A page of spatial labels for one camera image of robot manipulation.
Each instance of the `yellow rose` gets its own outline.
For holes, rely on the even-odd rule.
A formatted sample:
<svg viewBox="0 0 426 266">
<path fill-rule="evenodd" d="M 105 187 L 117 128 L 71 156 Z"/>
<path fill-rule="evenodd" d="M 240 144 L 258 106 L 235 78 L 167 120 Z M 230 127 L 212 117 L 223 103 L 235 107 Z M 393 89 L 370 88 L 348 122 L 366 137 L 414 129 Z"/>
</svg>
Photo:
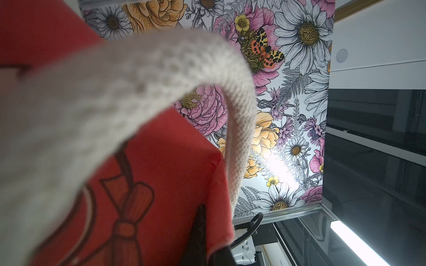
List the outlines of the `yellow rose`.
<svg viewBox="0 0 426 266">
<path fill-rule="evenodd" d="M 123 5 L 134 33 L 175 28 L 188 6 L 183 0 L 153 0 Z"/>
<path fill-rule="evenodd" d="M 270 129 L 269 126 L 272 124 L 272 116 L 266 112 L 257 112 L 256 116 L 256 126 L 254 130 L 253 142 L 251 148 L 257 153 L 261 154 L 264 158 L 268 159 L 271 155 L 271 149 L 275 147 L 276 141 L 278 139 L 279 129 L 273 128 Z M 219 150 L 222 154 L 225 154 L 225 139 L 220 138 L 217 142 L 219 145 Z M 261 171 L 262 168 L 259 168 L 256 160 L 252 157 L 248 159 L 246 170 L 244 173 L 244 178 L 252 178 L 257 176 L 257 172 Z"/>
</svg>

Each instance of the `red fabric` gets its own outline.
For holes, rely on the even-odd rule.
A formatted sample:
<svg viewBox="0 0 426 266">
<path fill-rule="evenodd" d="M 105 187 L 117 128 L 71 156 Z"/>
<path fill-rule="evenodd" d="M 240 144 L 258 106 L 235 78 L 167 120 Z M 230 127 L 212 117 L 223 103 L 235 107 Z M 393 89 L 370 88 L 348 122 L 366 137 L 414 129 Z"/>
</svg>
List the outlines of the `red fabric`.
<svg viewBox="0 0 426 266">
<path fill-rule="evenodd" d="M 61 0 L 0 4 L 0 64 L 52 63 L 102 43 Z M 220 151 L 173 108 L 108 158 L 31 265 L 175 265 L 197 206 L 207 207 L 207 253 L 233 238 Z"/>
</svg>

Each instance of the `white daisy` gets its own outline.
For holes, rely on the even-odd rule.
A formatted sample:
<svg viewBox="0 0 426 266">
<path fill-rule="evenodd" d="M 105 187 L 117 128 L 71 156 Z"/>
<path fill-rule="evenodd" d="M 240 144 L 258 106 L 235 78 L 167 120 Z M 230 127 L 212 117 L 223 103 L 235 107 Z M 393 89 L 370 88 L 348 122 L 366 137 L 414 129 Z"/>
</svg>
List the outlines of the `white daisy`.
<svg viewBox="0 0 426 266">
<path fill-rule="evenodd" d="M 275 44 L 281 46 L 286 61 L 291 60 L 290 69 L 300 66 L 302 75 L 312 68 L 314 55 L 322 67 L 331 60 L 325 42 L 332 39 L 333 33 L 325 26 L 327 13 L 319 8 L 318 4 L 312 6 L 311 0 L 306 0 L 306 6 L 297 0 L 284 0 L 282 13 L 275 13 L 275 22 L 280 26 L 275 30 L 279 37 Z"/>
<path fill-rule="evenodd" d="M 281 0 L 251 0 L 253 5 L 257 4 L 258 8 L 269 7 L 270 9 L 276 6 L 276 8 L 281 7 Z"/>
<path fill-rule="evenodd" d="M 319 122 L 325 121 L 327 118 L 327 101 L 328 101 L 328 82 L 330 81 L 330 73 L 327 70 L 319 69 L 319 72 L 309 74 L 312 82 L 305 86 L 305 93 L 310 94 L 306 97 L 306 110 L 315 109 L 314 117 L 319 116 Z"/>
<path fill-rule="evenodd" d="M 121 6 L 99 8 L 96 11 L 96 26 L 106 40 L 126 38 L 132 26 Z"/>
<path fill-rule="evenodd" d="M 302 137 L 295 137 L 287 142 L 284 156 L 287 161 L 296 162 L 308 150 L 309 143 Z"/>
<path fill-rule="evenodd" d="M 305 204 L 305 202 L 298 199 L 303 196 L 304 193 L 305 191 L 303 190 L 290 191 L 290 187 L 287 183 L 271 185 L 267 193 L 257 193 L 260 200 L 253 200 L 253 204 L 259 207 L 251 211 L 253 213 L 259 213 L 281 210 L 288 207 L 300 207 Z"/>
<path fill-rule="evenodd" d="M 200 9 L 200 15 L 206 14 L 209 16 L 222 16 L 224 14 L 223 0 L 193 0 L 196 8 Z"/>
</svg>

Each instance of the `knitted fabric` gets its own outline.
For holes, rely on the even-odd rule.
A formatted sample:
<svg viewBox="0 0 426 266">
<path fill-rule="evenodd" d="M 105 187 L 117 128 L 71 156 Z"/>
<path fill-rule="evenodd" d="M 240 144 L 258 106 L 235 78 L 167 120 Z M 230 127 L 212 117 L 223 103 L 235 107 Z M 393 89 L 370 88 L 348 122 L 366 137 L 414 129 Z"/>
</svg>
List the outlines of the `knitted fabric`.
<svg viewBox="0 0 426 266">
<path fill-rule="evenodd" d="M 207 83 L 223 87 L 229 111 L 225 162 L 234 208 L 256 108 L 251 72 L 221 37 L 174 30 L 106 43 L 9 91 L 0 107 L 4 265 L 25 263 L 81 185 L 123 140 Z"/>
</svg>

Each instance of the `black object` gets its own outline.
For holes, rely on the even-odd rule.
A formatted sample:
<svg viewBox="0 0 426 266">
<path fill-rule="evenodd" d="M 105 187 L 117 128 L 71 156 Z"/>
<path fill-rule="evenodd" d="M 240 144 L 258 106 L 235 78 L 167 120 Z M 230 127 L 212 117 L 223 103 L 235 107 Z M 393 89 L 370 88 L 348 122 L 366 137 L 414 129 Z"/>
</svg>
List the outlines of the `black object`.
<svg viewBox="0 0 426 266">
<path fill-rule="evenodd" d="M 257 234 L 251 236 L 255 246 L 278 242 L 276 231 L 272 223 L 262 224 L 256 231 Z"/>
<path fill-rule="evenodd" d="M 262 222 L 262 220 L 263 220 L 263 213 L 260 212 L 256 214 L 256 216 L 253 217 L 253 219 L 251 219 L 250 221 L 250 222 L 254 222 L 254 225 L 250 229 L 248 229 L 244 235 L 235 239 L 234 242 L 232 242 L 231 249 L 241 245 L 241 243 L 246 241 L 254 233 L 254 231 L 256 231 L 256 229 L 260 226 L 260 223 Z"/>
<path fill-rule="evenodd" d="M 184 255 L 179 261 L 179 266 L 205 266 L 207 263 L 206 250 L 206 206 L 201 204 L 197 208 L 189 240 Z"/>
<path fill-rule="evenodd" d="M 192 223 L 189 240 L 179 266 L 206 266 L 206 206 L 201 204 Z M 213 253 L 209 266 L 236 266 L 229 247 L 224 247 Z"/>
</svg>

